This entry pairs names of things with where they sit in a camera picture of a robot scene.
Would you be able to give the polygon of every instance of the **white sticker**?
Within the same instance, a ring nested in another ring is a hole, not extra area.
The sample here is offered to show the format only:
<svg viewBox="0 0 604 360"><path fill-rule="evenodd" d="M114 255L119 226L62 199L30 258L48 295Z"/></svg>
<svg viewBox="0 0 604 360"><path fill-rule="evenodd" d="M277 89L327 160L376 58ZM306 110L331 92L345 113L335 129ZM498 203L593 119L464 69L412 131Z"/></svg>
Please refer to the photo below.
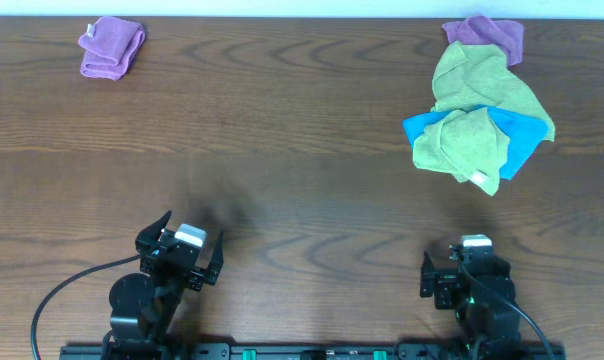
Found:
<svg viewBox="0 0 604 360"><path fill-rule="evenodd" d="M93 37L93 35L95 35L95 26L93 26L93 24L88 24L86 26L86 35L88 37Z"/></svg>
<svg viewBox="0 0 604 360"><path fill-rule="evenodd" d="M486 175L482 174L479 171L476 171L476 172L473 173L473 175L471 175L471 179L470 180L473 181L474 184L480 185L483 182L485 182L487 178L488 177Z"/></svg>

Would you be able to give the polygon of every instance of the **cable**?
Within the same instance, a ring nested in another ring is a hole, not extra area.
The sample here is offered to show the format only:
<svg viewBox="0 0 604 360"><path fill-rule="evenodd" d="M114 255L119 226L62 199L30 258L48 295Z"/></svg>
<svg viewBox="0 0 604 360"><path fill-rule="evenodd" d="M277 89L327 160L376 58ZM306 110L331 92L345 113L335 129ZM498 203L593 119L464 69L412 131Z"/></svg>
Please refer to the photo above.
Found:
<svg viewBox="0 0 604 360"><path fill-rule="evenodd" d="M401 342L401 341L402 341L402 340L398 340L398 341L396 341L396 342L395 342L395 345L393 345L393 350L391 350L391 358L393 358L393 356L395 356L395 354L397 353L397 354L398 354L398 360L400 359L400 352L399 352L399 350L398 350L398 345L400 345L400 342ZM431 350L429 350L429 348L426 346L426 344L422 343L422 347L424 348L424 350L426 350L427 354L429 354L429 357L430 357L431 359L433 359L433 360L438 360L438 358L437 358L437 357L435 357L435 356L434 356L434 355L431 353Z"/></svg>
<svg viewBox="0 0 604 360"><path fill-rule="evenodd" d="M486 342L488 338L484 334L480 334L478 338L475 340L473 344L473 349L471 351L471 360L478 360L480 358L480 346Z"/></svg>
<svg viewBox="0 0 604 360"><path fill-rule="evenodd" d="M42 314L42 310L44 310L44 307L46 306L46 304L49 302L49 300L51 300L51 298L53 296L55 296L55 294L57 294L60 290L62 290L65 286L69 285L70 283L74 282L75 280L84 277L86 275L92 274L96 271L100 271L100 270L104 270L104 269L108 269L114 266L119 266L122 264L126 264L126 263L130 263L131 261L135 261L139 258L141 258L143 255L147 255L152 253L153 251L155 251L156 248L152 248L144 253L135 255L135 256L131 256L129 258L126 259L122 259L122 260L118 260L118 261L114 261L114 262L110 262L107 264L102 264L102 265L98 265L98 266L94 266L90 269L84 270L82 272L79 272L73 276L71 276L70 278L64 280L63 282L61 282L58 286L56 286L53 290L51 290L51 292L49 292L49 294L47 296L44 297L44 299L42 300L42 302L40 303L40 305L38 306L37 310L35 310L35 314L33 315L33 321L31 322L31 350L33 351L33 358L35 360L42 360L42 358L40 357L40 352L38 351L38 341L36 338L36 332L38 329L38 320L40 319L40 315Z"/></svg>
<svg viewBox="0 0 604 360"><path fill-rule="evenodd" d="M464 264L462 263L461 260L458 263L460 264L460 269L462 270L462 274L464 274L464 276L467 279L469 279L469 281L471 281L473 284L481 287L484 291L488 292L489 294L495 296L504 305L506 305L506 306L510 307L511 309L515 310L515 312L517 312L518 314L520 314L520 316L522 316L522 318L524 318L524 320L526 320L529 323L529 325L531 325L531 327L533 328L533 330L535 331L535 333L538 334L538 337L542 341L542 345L544 345L544 350L546 350L546 355L549 357L549 359L554 360L555 357L553 356L553 350L551 349L551 345L549 344L549 341L546 339L546 336L544 336L544 334L542 333L542 330L535 323L535 321L533 321L533 319L531 319L529 317L529 315L527 315L524 311L522 311L522 309L520 309L517 305L515 305L511 301L505 299L502 295L498 294L493 289L491 289L490 287L482 284L476 278L474 278L473 276L471 276L471 274L469 274L469 272L466 271L466 267L464 266Z"/></svg>
<svg viewBox="0 0 604 360"><path fill-rule="evenodd" d="M109 341L111 341L111 335L113 335L113 330L109 330L102 338L102 354L100 355L100 360L106 360L109 357Z"/></svg>

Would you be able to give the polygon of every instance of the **white wall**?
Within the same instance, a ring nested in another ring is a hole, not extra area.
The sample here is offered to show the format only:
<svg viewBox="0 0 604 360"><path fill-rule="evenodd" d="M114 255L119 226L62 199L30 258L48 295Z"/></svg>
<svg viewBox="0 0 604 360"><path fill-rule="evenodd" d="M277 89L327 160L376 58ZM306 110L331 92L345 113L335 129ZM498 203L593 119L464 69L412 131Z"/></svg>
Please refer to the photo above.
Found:
<svg viewBox="0 0 604 360"><path fill-rule="evenodd" d="M0 0L0 15L604 19L604 0Z"/></svg>

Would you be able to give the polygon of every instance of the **folded towel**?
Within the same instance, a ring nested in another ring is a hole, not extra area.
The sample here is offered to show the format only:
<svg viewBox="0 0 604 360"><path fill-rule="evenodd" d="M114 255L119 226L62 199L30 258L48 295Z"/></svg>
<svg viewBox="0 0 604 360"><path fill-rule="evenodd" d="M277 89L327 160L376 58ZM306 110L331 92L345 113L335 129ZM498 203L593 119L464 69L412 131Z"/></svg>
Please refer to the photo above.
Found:
<svg viewBox="0 0 604 360"><path fill-rule="evenodd" d="M495 45L449 45L433 75L435 106L431 111L472 111L495 106L543 120L545 140L555 138L551 117L526 84L506 68L506 55Z"/></svg>
<svg viewBox="0 0 604 360"><path fill-rule="evenodd" d="M142 25L111 16L98 19L80 36L86 49L80 73L91 78L119 80L135 57L145 34Z"/></svg>
<svg viewBox="0 0 604 360"><path fill-rule="evenodd" d="M464 21L442 25L449 44L497 45L507 56L509 66L522 62L524 25L511 20L493 21L486 16L471 16Z"/></svg>

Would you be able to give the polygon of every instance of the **green connector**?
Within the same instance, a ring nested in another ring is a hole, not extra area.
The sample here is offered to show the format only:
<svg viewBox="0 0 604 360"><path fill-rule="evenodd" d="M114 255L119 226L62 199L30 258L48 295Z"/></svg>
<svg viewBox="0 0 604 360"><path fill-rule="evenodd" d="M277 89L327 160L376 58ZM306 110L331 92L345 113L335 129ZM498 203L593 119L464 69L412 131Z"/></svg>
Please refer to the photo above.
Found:
<svg viewBox="0 0 604 360"><path fill-rule="evenodd" d="M242 351L242 360L256 360L257 358L258 358L258 352L255 350Z"/></svg>
<svg viewBox="0 0 604 360"><path fill-rule="evenodd" d="M386 360L386 351L381 351L381 350L374 351L373 360Z"/></svg>

